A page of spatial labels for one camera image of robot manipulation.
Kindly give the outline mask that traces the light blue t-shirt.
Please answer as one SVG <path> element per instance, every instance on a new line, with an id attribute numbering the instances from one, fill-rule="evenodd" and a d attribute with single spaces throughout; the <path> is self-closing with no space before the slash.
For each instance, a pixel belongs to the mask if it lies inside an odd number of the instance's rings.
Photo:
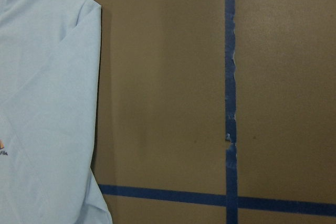
<path id="1" fill-rule="evenodd" d="M 1 223 L 112 223 L 91 171 L 94 0 L 1 0 Z"/>

